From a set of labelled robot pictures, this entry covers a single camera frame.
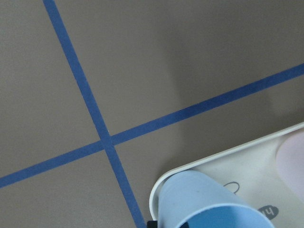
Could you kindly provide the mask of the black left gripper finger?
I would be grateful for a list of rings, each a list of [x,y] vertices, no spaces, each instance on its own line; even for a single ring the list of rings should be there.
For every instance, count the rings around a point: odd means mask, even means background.
[[[157,228],[157,227],[158,227],[158,221],[156,220],[147,221],[147,228]]]

